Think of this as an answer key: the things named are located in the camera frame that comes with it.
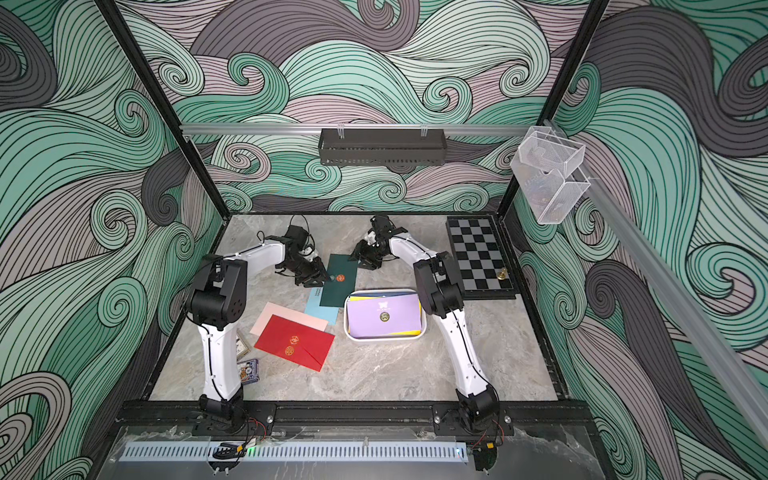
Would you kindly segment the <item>dark green envelope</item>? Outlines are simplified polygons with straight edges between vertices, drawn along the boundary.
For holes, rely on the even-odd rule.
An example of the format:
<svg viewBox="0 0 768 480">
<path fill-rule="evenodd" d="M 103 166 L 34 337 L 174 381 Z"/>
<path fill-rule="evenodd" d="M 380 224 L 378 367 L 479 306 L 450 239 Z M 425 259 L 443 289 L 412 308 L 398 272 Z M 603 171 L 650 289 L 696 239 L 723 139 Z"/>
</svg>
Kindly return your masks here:
<svg viewBox="0 0 768 480">
<path fill-rule="evenodd" d="M 327 281 L 320 297 L 320 305 L 341 308 L 347 297 L 356 290 L 358 261 L 348 254 L 331 254 Z"/>
</svg>

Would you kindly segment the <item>light blue envelope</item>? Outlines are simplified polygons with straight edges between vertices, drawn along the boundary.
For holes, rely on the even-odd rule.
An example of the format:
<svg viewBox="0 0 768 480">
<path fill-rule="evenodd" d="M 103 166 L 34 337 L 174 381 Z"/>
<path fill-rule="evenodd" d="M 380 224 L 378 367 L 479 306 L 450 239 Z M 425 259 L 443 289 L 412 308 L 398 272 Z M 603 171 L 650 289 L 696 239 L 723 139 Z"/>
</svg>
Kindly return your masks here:
<svg viewBox="0 0 768 480">
<path fill-rule="evenodd" d="M 321 287 L 312 288 L 310 290 L 304 313 L 312 317 L 326 320 L 329 325 L 335 325 L 338 318 L 339 308 L 322 306 L 320 304 L 322 293 L 323 289 Z"/>
</svg>

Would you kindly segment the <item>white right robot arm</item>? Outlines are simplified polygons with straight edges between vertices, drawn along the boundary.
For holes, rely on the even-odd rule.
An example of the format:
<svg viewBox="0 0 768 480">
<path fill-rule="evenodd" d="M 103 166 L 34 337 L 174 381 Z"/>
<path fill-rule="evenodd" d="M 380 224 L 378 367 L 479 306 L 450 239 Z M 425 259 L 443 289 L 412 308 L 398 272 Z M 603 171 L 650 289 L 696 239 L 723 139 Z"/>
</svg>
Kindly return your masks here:
<svg viewBox="0 0 768 480">
<path fill-rule="evenodd" d="M 381 268 L 387 256 L 413 268 L 422 309 L 437 322 L 449 353 L 461 424 L 470 433 L 485 431 L 498 420 L 500 398 L 483 372 L 468 332 L 465 288 L 458 262 L 446 251 L 426 247 L 386 215 L 375 215 L 370 222 L 370 230 L 351 257 L 371 271 Z"/>
</svg>

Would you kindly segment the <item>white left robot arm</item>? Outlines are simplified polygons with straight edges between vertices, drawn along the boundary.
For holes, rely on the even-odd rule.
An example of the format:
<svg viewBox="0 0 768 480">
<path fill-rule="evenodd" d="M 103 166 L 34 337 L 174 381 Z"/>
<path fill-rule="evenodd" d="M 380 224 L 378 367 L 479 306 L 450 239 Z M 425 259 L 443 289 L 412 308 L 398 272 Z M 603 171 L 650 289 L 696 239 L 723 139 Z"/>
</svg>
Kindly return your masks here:
<svg viewBox="0 0 768 480">
<path fill-rule="evenodd" d="M 292 273 L 294 283 L 305 288 L 321 287 L 330 279 L 322 260 L 314 254 L 310 232 L 290 225 L 284 234 L 267 236 L 240 252 L 206 256 L 186 303 L 203 347 L 205 383 L 199 407 L 232 425 L 245 421 L 236 322 L 245 311 L 249 275 L 271 267 L 279 273 Z"/>
</svg>

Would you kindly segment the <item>white plastic storage box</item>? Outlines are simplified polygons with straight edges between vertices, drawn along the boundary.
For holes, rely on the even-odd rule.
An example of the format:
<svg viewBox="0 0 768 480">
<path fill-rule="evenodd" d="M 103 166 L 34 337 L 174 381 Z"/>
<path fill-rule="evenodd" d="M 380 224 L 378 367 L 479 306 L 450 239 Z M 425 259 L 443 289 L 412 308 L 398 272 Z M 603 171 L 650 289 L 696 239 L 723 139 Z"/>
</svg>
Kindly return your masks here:
<svg viewBox="0 0 768 480">
<path fill-rule="evenodd" d="M 426 332 L 427 320 L 413 289 L 359 290 L 345 301 L 344 329 L 356 342 L 411 341 Z"/>
</svg>

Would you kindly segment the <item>framed card box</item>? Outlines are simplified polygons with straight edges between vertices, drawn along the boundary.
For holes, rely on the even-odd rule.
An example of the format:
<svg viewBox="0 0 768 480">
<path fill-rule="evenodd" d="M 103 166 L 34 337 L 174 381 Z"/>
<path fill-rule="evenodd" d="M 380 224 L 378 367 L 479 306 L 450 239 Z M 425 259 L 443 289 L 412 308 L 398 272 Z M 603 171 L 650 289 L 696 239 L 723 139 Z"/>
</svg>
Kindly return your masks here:
<svg viewBox="0 0 768 480">
<path fill-rule="evenodd" d="M 242 335 L 236 334 L 236 358 L 238 360 L 243 359 L 250 352 L 250 346 L 247 341 L 242 338 Z"/>
</svg>

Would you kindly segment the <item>blue playing card box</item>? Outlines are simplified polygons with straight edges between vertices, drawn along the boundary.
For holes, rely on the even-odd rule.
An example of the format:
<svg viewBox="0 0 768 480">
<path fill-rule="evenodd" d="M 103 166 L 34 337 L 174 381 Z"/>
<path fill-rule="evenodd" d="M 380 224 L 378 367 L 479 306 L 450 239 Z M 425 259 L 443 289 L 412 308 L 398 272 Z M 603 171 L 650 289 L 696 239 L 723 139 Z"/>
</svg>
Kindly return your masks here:
<svg viewBox="0 0 768 480">
<path fill-rule="evenodd" d="M 238 367 L 240 371 L 241 383 L 243 385 L 248 385 L 259 381 L 259 361 L 256 358 L 239 362 Z"/>
</svg>

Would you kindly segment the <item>pink envelope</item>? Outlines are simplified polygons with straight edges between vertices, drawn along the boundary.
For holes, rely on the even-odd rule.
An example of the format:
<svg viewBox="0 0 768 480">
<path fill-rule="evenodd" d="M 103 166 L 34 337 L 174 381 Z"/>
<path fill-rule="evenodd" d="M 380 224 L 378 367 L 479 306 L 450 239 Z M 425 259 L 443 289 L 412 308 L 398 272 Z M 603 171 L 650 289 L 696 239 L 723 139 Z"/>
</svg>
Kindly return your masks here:
<svg viewBox="0 0 768 480">
<path fill-rule="evenodd" d="M 329 325 L 329 322 L 327 320 L 320 319 L 303 312 L 292 310 L 287 307 L 274 304 L 272 302 L 268 302 L 263 308 L 263 310 L 261 311 L 260 315 L 258 316 L 255 324 L 250 329 L 250 334 L 255 337 L 259 337 L 262 334 L 263 330 L 265 329 L 267 323 L 272 319 L 273 316 L 281 317 L 286 320 L 290 320 L 295 323 L 312 327 L 316 330 L 321 330 L 321 331 L 324 331 Z"/>
</svg>

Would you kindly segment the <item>red envelope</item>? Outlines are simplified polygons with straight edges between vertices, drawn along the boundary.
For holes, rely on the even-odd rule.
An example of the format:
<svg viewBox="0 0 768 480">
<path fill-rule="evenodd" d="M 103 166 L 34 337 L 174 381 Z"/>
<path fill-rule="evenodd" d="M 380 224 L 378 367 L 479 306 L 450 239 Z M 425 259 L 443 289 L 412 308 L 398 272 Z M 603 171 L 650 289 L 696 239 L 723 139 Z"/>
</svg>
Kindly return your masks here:
<svg viewBox="0 0 768 480">
<path fill-rule="evenodd" d="M 330 333 L 272 315 L 254 347 L 319 372 L 334 340 Z"/>
</svg>

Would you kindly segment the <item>black white chessboard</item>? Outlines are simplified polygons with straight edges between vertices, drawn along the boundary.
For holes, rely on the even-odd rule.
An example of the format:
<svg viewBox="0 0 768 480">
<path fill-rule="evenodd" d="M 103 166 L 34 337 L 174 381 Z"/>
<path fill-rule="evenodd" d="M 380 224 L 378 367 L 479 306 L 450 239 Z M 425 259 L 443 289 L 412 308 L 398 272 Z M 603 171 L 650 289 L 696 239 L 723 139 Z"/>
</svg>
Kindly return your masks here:
<svg viewBox="0 0 768 480">
<path fill-rule="evenodd" d="M 448 216 L 446 229 L 467 300 L 517 297 L 511 262 L 490 216 Z M 503 268 L 508 271 L 508 279 L 499 281 L 497 275 Z"/>
</svg>

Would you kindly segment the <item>black wall shelf tray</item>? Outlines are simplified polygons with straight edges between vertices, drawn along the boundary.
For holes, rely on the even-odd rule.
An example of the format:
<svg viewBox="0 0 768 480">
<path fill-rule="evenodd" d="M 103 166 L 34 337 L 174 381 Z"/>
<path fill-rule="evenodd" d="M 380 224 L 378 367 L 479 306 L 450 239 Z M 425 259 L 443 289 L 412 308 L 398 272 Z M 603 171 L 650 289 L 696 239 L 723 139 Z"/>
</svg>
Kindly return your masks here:
<svg viewBox="0 0 768 480">
<path fill-rule="evenodd" d="M 328 166 L 442 165 L 447 139 L 439 129 L 330 128 L 321 131 L 320 160 Z"/>
</svg>

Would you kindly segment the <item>clear acrylic wall bin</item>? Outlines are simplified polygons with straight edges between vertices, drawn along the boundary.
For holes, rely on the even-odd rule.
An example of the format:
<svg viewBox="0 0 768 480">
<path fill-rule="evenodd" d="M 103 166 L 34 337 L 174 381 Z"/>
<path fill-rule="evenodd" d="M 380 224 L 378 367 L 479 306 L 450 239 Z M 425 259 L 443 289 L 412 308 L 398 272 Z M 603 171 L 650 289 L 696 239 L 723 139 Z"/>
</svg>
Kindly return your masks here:
<svg viewBox="0 0 768 480">
<path fill-rule="evenodd" d="M 581 169 L 582 143 L 551 127 L 530 127 L 511 161 L 519 189 L 539 224 L 560 224 L 591 186 Z"/>
</svg>

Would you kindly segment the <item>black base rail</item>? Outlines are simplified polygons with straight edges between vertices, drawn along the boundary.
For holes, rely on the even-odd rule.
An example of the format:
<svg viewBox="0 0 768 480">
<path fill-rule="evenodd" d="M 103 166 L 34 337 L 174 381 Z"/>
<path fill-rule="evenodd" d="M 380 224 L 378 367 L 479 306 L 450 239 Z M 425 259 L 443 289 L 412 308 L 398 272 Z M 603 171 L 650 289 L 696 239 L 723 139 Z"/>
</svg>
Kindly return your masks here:
<svg viewBox="0 0 768 480">
<path fill-rule="evenodd" d="M 253 418 L 268 430 L 300 426 L 408 426 L 463 432 L 469 424 L 456 401 L 245 401 L 234 410 L 239 418 Z M 121 423 L 199 424 L 212 415 L 200 402 L 127 401 L 116 416 Z M 500 424 L 584 423 L 592 420 L 586 403 L 561 401 L 503 401 L 480 430 Z"/>
</svg>

